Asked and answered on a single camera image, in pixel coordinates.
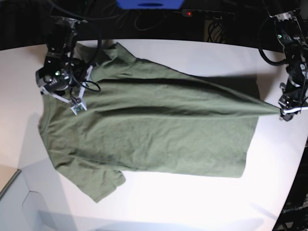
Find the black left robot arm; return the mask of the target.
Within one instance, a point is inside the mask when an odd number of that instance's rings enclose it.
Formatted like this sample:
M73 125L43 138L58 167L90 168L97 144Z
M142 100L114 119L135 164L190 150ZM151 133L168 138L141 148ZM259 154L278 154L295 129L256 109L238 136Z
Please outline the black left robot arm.
M286 65L288 80L281 83L282 96L278 100L280 118L290 121L294 115L308 109L308 28L300 15L297 0L264 0L268 18L261 24L258 34L258 50L265 62L272 66ZM272 20L276 38L282 46L285 59L275 62L263 52L261 32L263 26Z

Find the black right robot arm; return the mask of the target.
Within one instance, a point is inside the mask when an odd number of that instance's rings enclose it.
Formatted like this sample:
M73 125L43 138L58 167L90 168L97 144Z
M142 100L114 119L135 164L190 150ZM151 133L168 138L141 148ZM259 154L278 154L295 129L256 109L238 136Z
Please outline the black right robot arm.
M85 90L101 91L98 84L90 79L96 65L95 59L102 47L101 33L94 25L90 24L97 36L97 48L94 54L88 61L74 57L77 27L82 23L86 24L87 21L55 17L54 27L46 41L47 53L43 67L35 73L40 93L68 104L75 115L88 110L83 99Z

